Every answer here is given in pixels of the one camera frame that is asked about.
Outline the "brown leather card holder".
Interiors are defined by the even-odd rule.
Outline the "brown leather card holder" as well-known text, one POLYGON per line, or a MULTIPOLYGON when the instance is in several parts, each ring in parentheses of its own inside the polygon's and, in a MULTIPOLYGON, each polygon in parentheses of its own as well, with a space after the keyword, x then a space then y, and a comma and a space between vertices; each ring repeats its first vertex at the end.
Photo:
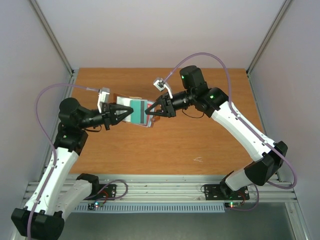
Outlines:
MULTIPOLYGON (((131 97, 131 96, 125 96, 125 95, 121 95, 121 94, 114 94, 114 100, 116 101, 117 104, 119 105, 124 105, 124 106, 130 106, 130 102, 133 99, 140 99, 140 100, 144 100, 142 98, 139 97, 131 97)), ((151 104, 153 104, 154 101, 151 100, 147 100, 147 107, 149 107, 151 104)), ((152 116, 152 115, 146 115, 147 116, 147 122, 146 124, 134 124, 131 123, 131 118, 130 116, 126 117, 123 122, 125 123, 131 123, 133 125, 138 125, 138 126, 143 126, 143 127, 147 127, 147 128, 152 128, 153 125, 158 122, 160 120, 159 116, 152 116)))

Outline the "controller board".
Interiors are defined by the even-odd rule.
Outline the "controller board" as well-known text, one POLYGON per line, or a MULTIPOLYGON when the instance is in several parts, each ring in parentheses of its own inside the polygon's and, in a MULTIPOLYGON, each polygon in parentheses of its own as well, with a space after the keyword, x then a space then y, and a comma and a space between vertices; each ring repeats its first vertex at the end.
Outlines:
POLYGON ((87 210, 88 211, 95 211, 96 209, 102 208, 104 206, 103 202, 92 202, 87 204, 87 210))
POLYGON ((229 209, 235 209, 235 208, 241 207, 243 204, 244 204, 244 202, 234 202, 234 201, 231 201, 231 202, 225 202, 225 203, 224 203, 224 206, 225 206, 226 208, 229 208, 229 209))

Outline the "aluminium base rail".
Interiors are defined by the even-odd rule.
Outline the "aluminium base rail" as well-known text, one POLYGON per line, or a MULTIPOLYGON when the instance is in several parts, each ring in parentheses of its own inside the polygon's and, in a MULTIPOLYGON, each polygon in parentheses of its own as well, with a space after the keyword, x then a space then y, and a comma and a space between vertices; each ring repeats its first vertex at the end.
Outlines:
MULTIPOLYGON (((78 174, 69 174, 60 191, 59 197, 74 184, 78 174)), ((156 174, 97 174, 101 184, 113 180, 124 180, 128 193, 120 199, 126 203, 204 203, 205 195, 201 187, 218 184, 223 175, 156 175, 156 174)), ((37 181, 28 183, 22 204, 33 195, 37 181)), ((296 203, 293 189, 280 189, 268 183, 258 186, 259 203, 296 203)))

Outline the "teal credit card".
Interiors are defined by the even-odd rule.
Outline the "teal credit card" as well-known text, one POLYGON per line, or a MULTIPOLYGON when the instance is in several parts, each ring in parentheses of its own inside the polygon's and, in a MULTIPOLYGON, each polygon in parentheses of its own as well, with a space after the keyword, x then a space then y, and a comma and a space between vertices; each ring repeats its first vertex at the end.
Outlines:
POLYGON ((147 123, 147 115, 145 113, 147 105, 148 101, 145 99, 132 99, 130 101, 130 107, 133 109, 133 113, 130 115, 132 124, 145 125, 147 123))

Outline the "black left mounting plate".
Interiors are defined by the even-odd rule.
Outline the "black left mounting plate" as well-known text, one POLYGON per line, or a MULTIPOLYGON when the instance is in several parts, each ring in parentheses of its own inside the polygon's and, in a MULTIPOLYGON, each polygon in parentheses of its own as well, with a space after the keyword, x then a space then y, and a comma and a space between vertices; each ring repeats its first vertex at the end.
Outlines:
POLYGON ((85 200, 88 201, 102 201, 102 200, 114 200, 117 193, 117 185, 116 184, 110 184, 107 187, 105 187, 99 194, 87 197, 85 200))

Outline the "aluminium frame post right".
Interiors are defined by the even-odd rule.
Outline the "aluminium frame post right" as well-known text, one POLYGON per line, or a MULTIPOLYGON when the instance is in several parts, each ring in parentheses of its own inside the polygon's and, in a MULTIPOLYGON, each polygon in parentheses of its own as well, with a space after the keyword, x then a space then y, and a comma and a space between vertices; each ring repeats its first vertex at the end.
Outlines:
POLYGON ((259 45, 257 51, 255 52, 253 59, 251 60, 248 68, 246 69, 246 74, 248 77, 251 75, 251 72, 254 70, 255 66, 259 62, 260 58, 262 57, 263 53, 265 52, 266 48, 271 42, 274 34, 276 33, 278 27, 280 26, 281 22, 283 21, 285 15, 287 14, 293 2, 294 2, 293 0, 284 0, 282 2, 261 44, 259 45))

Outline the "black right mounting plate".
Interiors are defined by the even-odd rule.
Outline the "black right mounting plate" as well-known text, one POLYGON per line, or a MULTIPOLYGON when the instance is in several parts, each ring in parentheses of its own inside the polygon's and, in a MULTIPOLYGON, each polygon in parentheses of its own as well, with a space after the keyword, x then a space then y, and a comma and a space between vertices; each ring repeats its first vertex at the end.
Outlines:
POLYGON ((249 200, 249 190, 248 187, 242 187, 238 191, 233 192, 229 197, 225 196, 219 184, 204 184, 200 187, 200 191, 204 194, 206 201, 242 201, 249 200))

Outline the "aluminium frame post left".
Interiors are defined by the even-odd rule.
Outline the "aluminium frame post left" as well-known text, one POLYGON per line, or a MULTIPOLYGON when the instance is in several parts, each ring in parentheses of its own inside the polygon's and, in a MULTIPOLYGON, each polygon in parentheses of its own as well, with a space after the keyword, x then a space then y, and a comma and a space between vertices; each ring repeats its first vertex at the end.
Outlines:
POLYGON ((47 18, 45 17, 39 3, 37 0, 28 0, 30 6, 32 7, 33 11, 35 12, 35 15, 37 16, 40 24, 42 25, 44 31, 46 32, 49 40, 51 41, 52 45, 54 46, 57 54, 59 55, 60 59, 62 60, 66 70, 68 73, 72 76, 74 73, 73 68, 71 67, 71 64, 69 63, 58 39, 56 38, 47 18))

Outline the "black mounting plate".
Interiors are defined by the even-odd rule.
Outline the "black mounting plate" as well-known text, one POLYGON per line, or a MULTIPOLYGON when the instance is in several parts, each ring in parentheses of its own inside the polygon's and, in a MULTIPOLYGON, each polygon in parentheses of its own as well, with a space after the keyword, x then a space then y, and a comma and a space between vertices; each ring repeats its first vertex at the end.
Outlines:
POLYGON ((238 191, 233 192, 229 197, 225 196, 219 184, 204 184, 200 187, 200 191, 204 194, 206 201, 242 201, 249 200, 249 190, 248 187, 242 187, 238 191))
POLYGON ((116 184, 110 184, 107 187, 105 187, 99 194, 87 197, 85 200, 88 201, 102 201, 102 200, 114 200, 117 193, 117 185, 116 184))

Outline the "aluminium frame post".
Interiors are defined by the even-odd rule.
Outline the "aluminium frame post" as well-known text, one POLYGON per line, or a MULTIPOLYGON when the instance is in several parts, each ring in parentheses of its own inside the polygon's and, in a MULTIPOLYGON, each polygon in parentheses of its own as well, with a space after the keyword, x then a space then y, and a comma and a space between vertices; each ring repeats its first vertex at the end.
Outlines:
POLYGON ((60 59, 62 60, 66 70, 68 73, 72 76, 74 73, 73 68, 71 67, 71 64, 69 63, 58 39, 56 38, 47 18, 45 17, 39 3, 37 0, 28 0, 30 6, 32 7, 33 11, 35 12, 35 15, 37 16, 40 24, 42 25, 44 31, 46 32, 49 40, 51 41, 52 45, 54 46, 57 54, 59 55, 60 59))
POLYGON ((293 2, 294 2, 293 0, 284 0, 282 2, 261 44, 259 45, 257 51, 255 52, 253 59, 251 60, 248 68, 246 69, 246 74, 248 77, 251 75, 251 72, 254 70, 255 66, 259 62, 260 58, 262 57, 263 53, 265 52, 266 48, 271 42, 274 34, 276 33, 278 27, 280 26, 281 22, 283 21, 285 15, 287 14, 293 2))

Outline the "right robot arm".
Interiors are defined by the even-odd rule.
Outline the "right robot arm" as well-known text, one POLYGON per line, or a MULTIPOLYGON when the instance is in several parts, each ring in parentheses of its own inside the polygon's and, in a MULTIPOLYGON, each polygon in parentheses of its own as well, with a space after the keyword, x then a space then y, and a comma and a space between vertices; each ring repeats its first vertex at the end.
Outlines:
POLYGON ((229 97, 217 87, 209 88, 200 68, 190 65, 179 71, 184 91, 173 94, 161 78, 154 81, 167 93, 159 96, 145 110, 150 116, 175 117, 177 110, 194 106, 209 118, 223 126, 247 151, 252 163, 232 171, 219 183, 221 194, 229 199, 242 187, 255 184, 263 186, 283 165, 288 151, 283 141, 275 142, 260 132, 229 102, 229 97))

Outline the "right controller board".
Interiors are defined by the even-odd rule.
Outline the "right controller board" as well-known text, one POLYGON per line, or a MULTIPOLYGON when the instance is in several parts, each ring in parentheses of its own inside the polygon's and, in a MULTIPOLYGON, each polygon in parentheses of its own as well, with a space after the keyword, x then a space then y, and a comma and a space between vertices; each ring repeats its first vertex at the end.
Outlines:
POLYGON ((231 202, 225 202, 225 203, 224 203, 224 206, 225 206, 226 208, 229 208, 229 209, 235 209, 235 208, 241 207, 243 204, 244 204, 244 202, 234 202, 234 201, 231 201, 231 202))

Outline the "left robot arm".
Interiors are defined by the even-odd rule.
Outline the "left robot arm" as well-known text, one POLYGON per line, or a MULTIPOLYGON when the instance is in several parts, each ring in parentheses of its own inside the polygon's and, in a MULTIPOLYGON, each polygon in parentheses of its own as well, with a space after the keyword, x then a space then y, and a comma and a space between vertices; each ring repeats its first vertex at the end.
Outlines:
POLYGON ((69 97, 59 105, 60 123, 51 159, 33 195, 23 208, 15 208, 11 220, 21 236, 36 240, 57 240, 71 212, 85 198, 101 193, 98 176, 83 173, 73 186, 60 195, 70 169, 78 160, 88 138, 87 128, 117 125, 133 113, 129 106, 102 102, 87 109, 69 97))

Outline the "left controller board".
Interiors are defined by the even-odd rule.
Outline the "left controller board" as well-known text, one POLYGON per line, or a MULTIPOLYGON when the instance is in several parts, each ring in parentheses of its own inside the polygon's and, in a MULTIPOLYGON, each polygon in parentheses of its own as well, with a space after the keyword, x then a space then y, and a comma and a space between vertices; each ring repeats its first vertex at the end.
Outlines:
POLYGON ((95 211, 96 209, 102 208, 104 206, 103 202, 92 202, 87 204, 87 210, 88 211, 95 211))

